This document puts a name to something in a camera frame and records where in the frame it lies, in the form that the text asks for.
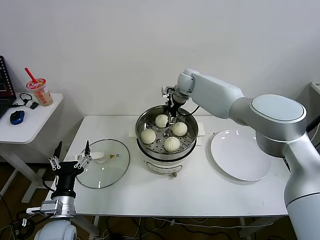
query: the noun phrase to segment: floor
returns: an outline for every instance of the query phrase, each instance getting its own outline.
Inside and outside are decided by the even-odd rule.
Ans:
[[[32,167],[35,171],[38,170],[38,167]],[[13,168],[7,163],[0,163],[0,189],[3,187],[10,174],[13,172]],[[16,219],[16,214],[19,211],[25,210],[30,207],[38,207],[41,205],[41,202],[45,199],[48,191],[45,189],[38,189],[30,203],[21,203],[21,199],[25,191],[27,190],[30,182],[20,173],[17,174],[14,181],[12,182],[10,188],[7,190],[3,196],[7,206],[11,212],[13,220]],[[89,221],[92,221],[92,216],[86,216]],[[42,216],[36,216],[32,219],[36,221],[41,220]],[[134,218],[136,223],[139,222],[139,218]],[[206,226],[238,226],[240,224],[238,218],[209,218],[203,223],[197,223],[196,221],[203,221],[202,218],[178,218],[177,222],[193,225],[206,225]],[[4,202],[0,200],[0,229],[5,227],[10,223],[10,217],[8,211],[4,205]],[[28,240],[33,240],[36,232],[41,229],[47,222],[40,223],[35,227],[33,234],[26,238]],[[152,217],[141,218],[141,234],[147,233],[146,229],[153,230],[156,228],[156,224],[160,229],[154,231],[154,233],[149,233],[142,238],[144,240],[176,240],[176,239],[185,239],[185,240],[243,240],[239,238],[238,230],[233,229],[219,229],[219,228],[204,228],[204,227],[193,227],[186,226],[185,228],[181,225],[174,224],[170,226],[170,223],[164,222],[161,220],[155,220]],[[116,238],[117,234],[121,236],[134,236],[137,231],[137,226],[135,225],[131,217],[101,217],[99,221],[99,229],[101,230],[100,238],[108,235],[106,231],[104,236],[103,232],[109,229],[109,233],[112,234],[113,240],[115,239],[125,239],[125,238]],[[87,240],[89,235],[81,228],[77,227],[77,235],[81,240]],[[0,231],[0,240],[8,240],[10,237],[10,229],[6,228],[4,231]],[[252,240],[296,240],[296,236],[291,225],[289,217],[283,217],[280,220],[276,221],[273,225],[267,226],[256,233],[256,236],[251,236]]]

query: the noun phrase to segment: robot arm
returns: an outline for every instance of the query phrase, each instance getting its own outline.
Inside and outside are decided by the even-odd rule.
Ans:
[[[291,175],[284,201],[297,238],[319,239],[320,155],[306,133],[305,107],[273,94],[246,98],[238,87],[191,69],[179,75],[171,109],[188,98],[215,117],[252,127],[261,150],[287,160]]]

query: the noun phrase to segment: computer mouse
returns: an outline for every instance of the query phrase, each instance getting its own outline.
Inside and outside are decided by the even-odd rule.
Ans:
[[[10,115],[10,123],[12,123],[13,125],[20,124],[23,122],[24,117],[25,117],[25,111],[23,110],[15,111]]]

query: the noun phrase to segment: white plate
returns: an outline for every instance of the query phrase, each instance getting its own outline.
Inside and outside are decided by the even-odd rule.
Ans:
[[[219,132],[212,139],[211,153],[222,170],[243,181],[260,180],[271,168],[272,157],[258,147],[250,127]]]

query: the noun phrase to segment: white side table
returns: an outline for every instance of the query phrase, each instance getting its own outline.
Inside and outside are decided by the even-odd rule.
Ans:
[[[19,94],[20,93],[16,93],[17,102],[21,104]],[[22,203],[29,203],[36,189],[44,188],[42,184],[42,176],[45,174],[46,169],[42,168],[39,169],[37,173],[34,172],[14,152],[7,150],[3,144],[28,144],[32,142],[64,98],[60,93],[52,93],[51,96],[53,104],[50,106],[39,105],[33,110],[25,106],[10,108],[0,118],[0,155],[15,168],[0,192],[2,196],[7,191],[18,171],[31,181],[31,184],[22,199]],[[9,121],[10,115],[17,110],[23,110],[25,112],[25,116],[22,123],[13,125]]]

